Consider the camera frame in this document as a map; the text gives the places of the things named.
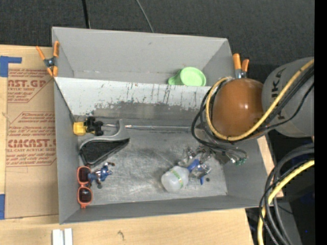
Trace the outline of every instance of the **wooden table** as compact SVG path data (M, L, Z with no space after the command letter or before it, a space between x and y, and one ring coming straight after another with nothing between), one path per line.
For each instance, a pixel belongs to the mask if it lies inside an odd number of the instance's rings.
M50 57L51 48L43 48ZM38 58L33 46L0 45L0 56L22 57L19 68ZM0 78L0 194L4 192L7 78ZM259 146L267 171L273 168L265 137ZM0 244L51 244L54 229L73 229L73 244L253 244L244 209L59 225L58 215L0 220Z

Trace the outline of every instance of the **sunglasses lens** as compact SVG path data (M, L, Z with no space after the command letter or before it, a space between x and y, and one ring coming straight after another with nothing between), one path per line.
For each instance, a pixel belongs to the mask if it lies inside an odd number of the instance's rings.
M78 196L82 203L89 203L92 200L92 193L86 188L80 188Z
M78 171L78 178L80 182L88 182L88 178L87 175L90 173L91 171L86 168L86 167L82 167L79 169Z

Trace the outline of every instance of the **white plastic piece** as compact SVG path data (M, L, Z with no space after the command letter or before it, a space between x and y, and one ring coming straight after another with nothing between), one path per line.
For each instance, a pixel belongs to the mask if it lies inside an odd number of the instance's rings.
M175 166L161 177L161 183L168 192L178 192L189 183L189 170Z
M73 230L52 230L52 245L73 245Z

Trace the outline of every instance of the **sunglasses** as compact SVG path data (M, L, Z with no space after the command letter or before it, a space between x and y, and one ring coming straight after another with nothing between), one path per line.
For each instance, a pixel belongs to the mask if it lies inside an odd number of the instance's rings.
M85 209L92 202L93 193L90 188L86 187L89 184L88 174L91 173L89 167L81 166L77 168L77 181L80 187L77 190L77 202L81 205L81 209Z

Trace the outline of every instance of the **gray box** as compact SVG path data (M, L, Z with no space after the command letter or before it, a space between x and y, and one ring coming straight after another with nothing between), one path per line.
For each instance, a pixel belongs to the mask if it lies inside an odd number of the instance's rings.
M59 222L190 213L255 207L267 177L256 140L238 143L249 155L242 166L210 160L209 182L190 181L166 192L161 175L199 144L190 126L205 93L218 79L235 76L227 39L53 28L60 42L55 78ZM178 70L202 70L207 86L169 86ZM121 119L130 142L108 160L116 163L86 209L77 203L79 137L73 123L94 116Z

